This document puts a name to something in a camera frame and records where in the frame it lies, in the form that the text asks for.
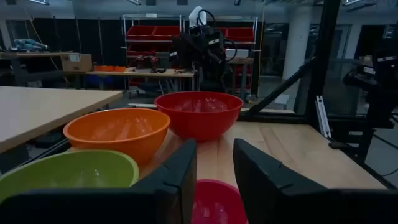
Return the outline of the black aluminium table frame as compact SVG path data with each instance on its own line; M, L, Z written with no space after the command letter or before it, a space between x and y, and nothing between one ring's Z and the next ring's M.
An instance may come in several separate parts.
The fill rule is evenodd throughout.
M260 103L242 112L238 117L239 121L308 124L320 130L315 100L316 96L321 96L324 90L326 69L329 66L331 44L335 33L339 7L340 0L324 0L318 42L313 57ZM303 115L262 113L262 109L272 100L276 99L283 91L290 88L305 75L310 75L310 81L307 104ZM383 186L388 189L394 189L395 185L389 182L385 175L378 174L374 169L366 165L365 160L361 160L357 156L361 136L366 125L366 116L327 116L327 118L331 130L331 138L325 138L328 140L329 149L343 153Z

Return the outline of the nested rainbow coloured bowls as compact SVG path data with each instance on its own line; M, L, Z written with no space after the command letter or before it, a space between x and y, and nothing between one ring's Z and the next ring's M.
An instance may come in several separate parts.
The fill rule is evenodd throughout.
M218 139L237 121L243 100L227 93L180 91L155 99L157 109L170 117L171 131L181 139Z

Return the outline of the white plastic container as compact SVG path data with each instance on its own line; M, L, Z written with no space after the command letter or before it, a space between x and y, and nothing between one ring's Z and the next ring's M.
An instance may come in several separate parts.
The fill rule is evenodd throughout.
M226 58L248 58L248 49L226 49Z

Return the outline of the black robot equipment stand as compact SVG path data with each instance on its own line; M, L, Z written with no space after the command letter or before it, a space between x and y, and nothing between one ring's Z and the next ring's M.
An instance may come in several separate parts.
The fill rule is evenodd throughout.
M366 125L357 156L365 160L376 128L392 128L393 110L398 107L398 39L385 39L371 55L372 65L359 65L343 82L366 92L369 104Z

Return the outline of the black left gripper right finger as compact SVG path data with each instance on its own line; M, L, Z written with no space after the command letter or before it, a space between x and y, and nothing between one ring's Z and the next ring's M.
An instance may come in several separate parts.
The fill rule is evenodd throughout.
M233 164L249 224L398 224L398 190L328 189L240 138Z

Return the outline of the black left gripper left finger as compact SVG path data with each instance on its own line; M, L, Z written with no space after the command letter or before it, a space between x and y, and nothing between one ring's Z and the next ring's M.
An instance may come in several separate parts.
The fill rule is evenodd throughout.
M43 189L0 203L0 224L190 224L197 143L185 141L129 188Z

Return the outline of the green plastic bowl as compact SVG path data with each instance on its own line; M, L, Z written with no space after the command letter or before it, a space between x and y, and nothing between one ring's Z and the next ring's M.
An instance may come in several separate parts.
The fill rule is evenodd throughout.
M38 189L126 188L139 180L130 156L110 150L77 150L48 156L0 176L0 202Z

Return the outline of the red storage bin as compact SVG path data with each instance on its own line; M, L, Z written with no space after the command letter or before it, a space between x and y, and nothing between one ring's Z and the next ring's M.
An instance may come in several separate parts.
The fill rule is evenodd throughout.
M152 40L155 26L132 26L126 34L127 40Z
M252 27L229 27L226 29L226 38L238 42L254 42Z
M171 40L172 36L179 36L179 26L156 26L153 33L153 40Z
M155 55L156 49L151 44L145 43L132 43L127 49L127 56L150 56Z

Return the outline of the long workbench with machine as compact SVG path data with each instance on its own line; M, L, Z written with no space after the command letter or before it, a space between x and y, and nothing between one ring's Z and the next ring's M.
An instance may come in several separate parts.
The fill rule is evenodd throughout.
M34 52L37 49L48 49L48 46L36 42L32 39L17 39L17 45L21 45L22 47L27 47L26 49L17 50L17 51L1 51L0 59L1 60L9 60L12 65L12 71L15 78L15 83L17 86L25 86L28 82L34 82L39 80L45 80L49 78L55 77L63 77L64 71L60 70L55 62L53 61L53 57L63 57L69 56L71 54L75 54L75 52ZM49 57L56 70L48 71L48 72L36 72L29 73L26 69L22 68L21 60L27 58L37 58L37 57Z

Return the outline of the beige wooden desk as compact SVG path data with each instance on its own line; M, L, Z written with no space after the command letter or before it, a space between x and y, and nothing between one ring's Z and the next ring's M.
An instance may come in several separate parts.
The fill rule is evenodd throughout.
M0 153L122 96L120 91L0 86Z

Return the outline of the pink plastic bowl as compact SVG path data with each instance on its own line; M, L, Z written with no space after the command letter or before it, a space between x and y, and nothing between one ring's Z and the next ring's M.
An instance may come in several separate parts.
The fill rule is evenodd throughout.
M197 180L191 224L248 224L239 190L219 180Z

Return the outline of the orange plastic bowl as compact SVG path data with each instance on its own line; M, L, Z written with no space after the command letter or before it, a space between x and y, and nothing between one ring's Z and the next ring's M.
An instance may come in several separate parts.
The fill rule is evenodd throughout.
M63 134L77 149L119 151L144 165L160 149L169 124L169 116L157 110L118 108L80 116Z

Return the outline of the white round pillar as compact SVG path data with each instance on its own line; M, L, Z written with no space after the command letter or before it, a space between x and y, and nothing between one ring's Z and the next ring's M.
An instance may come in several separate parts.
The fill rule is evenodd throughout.
M289 11L289 31L282 78L289 79L304 64L312 6L299 6Z

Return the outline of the cardboard box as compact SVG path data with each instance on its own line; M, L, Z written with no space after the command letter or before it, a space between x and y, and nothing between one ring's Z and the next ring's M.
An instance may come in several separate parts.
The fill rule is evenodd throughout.
M93 69L91 54L67 54L61 56L64 72L89 72Z

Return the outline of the silver aluminium bracket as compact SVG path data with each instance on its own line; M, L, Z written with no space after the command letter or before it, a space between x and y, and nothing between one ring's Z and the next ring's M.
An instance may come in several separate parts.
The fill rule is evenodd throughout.
M330 139L331 138L331 130L328 123L327 113L325 109L325 105L323 102L322 96L316 96L315 106L317 110L318 124L320 128L320 133Z

